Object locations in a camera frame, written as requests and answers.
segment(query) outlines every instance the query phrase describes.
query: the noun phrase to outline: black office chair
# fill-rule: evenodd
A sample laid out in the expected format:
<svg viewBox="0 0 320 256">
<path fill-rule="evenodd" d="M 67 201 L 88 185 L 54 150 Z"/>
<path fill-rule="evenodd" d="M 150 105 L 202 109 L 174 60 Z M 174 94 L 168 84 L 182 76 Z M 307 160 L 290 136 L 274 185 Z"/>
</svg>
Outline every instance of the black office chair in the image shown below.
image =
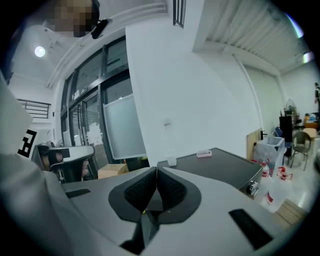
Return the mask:
<svg viewBox="0 0 320 256">
<path fill-rule="evenodd" d="M 307 134 L 304 131 L 298 131 L 292 138 L 292 149 L 293 149 L 293 156 L 292 156 L 292 162 L 291 167 L 294 163 L 295 155 L 298 153 L 301 153 L 304 155 L 305 163 L 304 163 L 304 169 L 305 171 L 307 166 L 307 160 L 308 160 L 308 152 L 311 147 L 311 138 L 309 134 Z"/>
</svg>

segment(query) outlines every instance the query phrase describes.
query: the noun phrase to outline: metal railing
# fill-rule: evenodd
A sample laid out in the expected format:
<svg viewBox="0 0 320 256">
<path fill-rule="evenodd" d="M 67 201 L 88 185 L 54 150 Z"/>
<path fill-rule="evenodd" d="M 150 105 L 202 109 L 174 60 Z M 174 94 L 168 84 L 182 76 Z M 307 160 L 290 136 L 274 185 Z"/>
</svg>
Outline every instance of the metal railing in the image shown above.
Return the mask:
<svg viewBox="0 0 320 256">
<path fill-rule="evenodd" d="M 187 0 L 173 0 L 173 25 L 184 28 Z"/>
<path fill-rule="evenodd" d="M 49 107 L 51 104 L 26 100 L 17 98 L 17 100 L 24 106 L 24 109 L 33 117 L 39 119 L 48 119 L 49 118 Z"/>
</svg>

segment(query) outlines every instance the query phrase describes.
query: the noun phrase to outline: red label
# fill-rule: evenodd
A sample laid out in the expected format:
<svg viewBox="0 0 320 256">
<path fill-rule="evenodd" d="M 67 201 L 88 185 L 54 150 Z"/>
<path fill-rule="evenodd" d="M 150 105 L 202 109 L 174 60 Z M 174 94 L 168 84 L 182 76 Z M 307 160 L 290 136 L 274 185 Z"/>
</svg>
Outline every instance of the red label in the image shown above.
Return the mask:
<svg viewBox="0 0 320 256">
<path fill-rule="evenodd" d="M 270 205 L 274 199 L 270 196 L 269 191 L 268 194 L 266 194 L 266 201 Z"/>
</svg>

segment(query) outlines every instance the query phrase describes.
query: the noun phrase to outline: cardboard box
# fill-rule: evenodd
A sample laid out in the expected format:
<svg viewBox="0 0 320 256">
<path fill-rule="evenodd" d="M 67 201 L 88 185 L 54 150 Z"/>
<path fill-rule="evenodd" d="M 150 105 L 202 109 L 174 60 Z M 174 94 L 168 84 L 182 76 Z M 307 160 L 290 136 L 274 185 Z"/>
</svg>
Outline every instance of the cardboard box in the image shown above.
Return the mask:
<svg viewBox="0 0 320 256">
<path fill-rule="evenodd" d="M 107 164 L 106 166 L 98 170 L 98 179 L 117 176 L 117 175 L 125 174 L 128 172 L 129 170 L 126 163 Z"/>
</svg>

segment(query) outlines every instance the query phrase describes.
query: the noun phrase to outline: trash bin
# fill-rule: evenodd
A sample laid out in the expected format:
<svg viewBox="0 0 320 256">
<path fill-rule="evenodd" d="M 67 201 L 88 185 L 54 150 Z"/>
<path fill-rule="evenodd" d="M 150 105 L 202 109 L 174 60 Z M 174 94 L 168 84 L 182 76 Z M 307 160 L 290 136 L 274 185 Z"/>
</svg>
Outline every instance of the trash bin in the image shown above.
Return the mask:
<svg viewBox="0 0 320 256">
<path fill-rule="evenodd" d="M 274 170 L 278 170 L 282 166 L 286 151 L 284 138 L 266 137 L 263 140 L 259 140 L 254 146 L 253 158 L 257 162 L 265 162 L 272 176 Z"/>
</svg>

